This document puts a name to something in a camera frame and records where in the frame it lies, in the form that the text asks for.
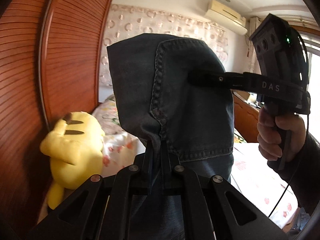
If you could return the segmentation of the right forearm dark sleeve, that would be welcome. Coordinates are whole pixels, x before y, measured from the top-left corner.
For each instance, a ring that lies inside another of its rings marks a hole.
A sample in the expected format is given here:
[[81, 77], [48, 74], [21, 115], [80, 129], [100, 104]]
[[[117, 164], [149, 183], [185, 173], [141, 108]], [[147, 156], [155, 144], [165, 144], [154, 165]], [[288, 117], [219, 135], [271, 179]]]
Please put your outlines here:
[[289, 183], [306, 213], [313, 214], [319, 202], [319, 146], [315, 138], [308, 134], [302, 149], [283, 170], [278, 169], [277, 161], [268, 161], [267, 165]]

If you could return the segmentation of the right hand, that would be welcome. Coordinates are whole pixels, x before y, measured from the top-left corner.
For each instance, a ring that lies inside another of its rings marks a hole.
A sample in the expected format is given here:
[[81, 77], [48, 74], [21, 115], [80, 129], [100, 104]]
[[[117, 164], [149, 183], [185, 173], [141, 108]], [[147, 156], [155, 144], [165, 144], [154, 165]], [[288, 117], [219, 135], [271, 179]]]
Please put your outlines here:
[[261, 108], [258, 118], [258, 137], [259, 151], [261, 155], [268, 161], [276, 161], [282, 157], [283, 150], [280, 148], [281, 136], [278, 129], [291, 131], [291, 140], [286, 161], [292, 161], [295, 155], [302, 149], [305, 138], [306, 129], [304, 120], [292, 113], [273, 117], [266, 109]]

